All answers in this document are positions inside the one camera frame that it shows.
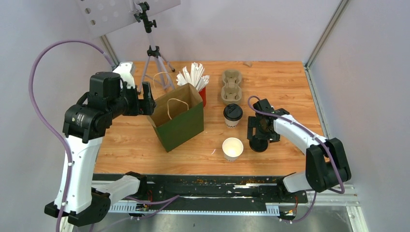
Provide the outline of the black plastic cup lid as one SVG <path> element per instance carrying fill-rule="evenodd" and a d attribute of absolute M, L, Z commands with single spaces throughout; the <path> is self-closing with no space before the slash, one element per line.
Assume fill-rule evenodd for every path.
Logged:
<path fill-rule="evenodd" d="M 268 149 L 269 142 L 267 140 L 250 140 L 250 148 L 255 152 L 264 152 Z"/>

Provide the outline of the white paper cup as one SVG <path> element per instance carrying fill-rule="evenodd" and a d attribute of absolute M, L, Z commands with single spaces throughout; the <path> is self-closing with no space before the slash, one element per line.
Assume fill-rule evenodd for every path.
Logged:
<path fill-rule="evenodd" d="M 230 137 L 222 143 L 222 151 L 227 161 L 235 161 L 243 150 L 243 143 L 238 138 Z"/>
<path fill-rule="evenodd" d="M 228 118 L 225 118 L 225 124 L 228 128 L 235 128 L 238 123 L 240 122 L 240 120 L 230 120 Z"/>

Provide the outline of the green paper bag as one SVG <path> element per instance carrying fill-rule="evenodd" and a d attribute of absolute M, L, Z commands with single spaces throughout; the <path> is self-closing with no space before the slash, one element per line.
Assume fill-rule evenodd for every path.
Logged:
<path fill-rule="evenodd" d="M 148 116 L 157 138 L 170 152 L 204 131 L 203 99 L 192 84 L 184 84 L 155 100 Z"/>

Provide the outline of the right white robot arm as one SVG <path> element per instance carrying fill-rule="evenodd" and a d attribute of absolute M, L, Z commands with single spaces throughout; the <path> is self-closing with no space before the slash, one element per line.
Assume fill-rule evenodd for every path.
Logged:
<path fill-rule="evenodd" d="M 330 190 L 345 192 L 344 182 L 351 179 L 343 143 L 326 138 L 299 123 L 283 108 L 274 109 L 267 99 L 248 104 L 255 112 L 248 117 L 247 139 L 255 152 L 264 152 L 270 143 L 287 138 L 306 157 L 305 170 L 283 177 L 276 188 L 279 200 L 288 202 L 298 191 Z"/>

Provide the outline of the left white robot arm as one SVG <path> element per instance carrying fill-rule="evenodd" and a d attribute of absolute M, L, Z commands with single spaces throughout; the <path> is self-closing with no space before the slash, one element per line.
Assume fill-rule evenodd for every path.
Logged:
<path fill-rule="evenodd" d="M 82 227 L 100 222 L 113 204 L 128 196 L 137 200 L 147 196 L 147 178 L 135 172 L 103 187 L 91 185 L 103 138 L 113 120 L 153 114 L 156 103 L 150 83 L 143 82 L 142 89 L 140 99 L 133 79 L 115 72 L 91 76 L 89 91 L 64 116 L 63 140 L 69 151 L 63 173 L 68 180 L 62 180 L 56 199 L 45 206 L 47 215 L 67 217 L 70 224 Z"/>

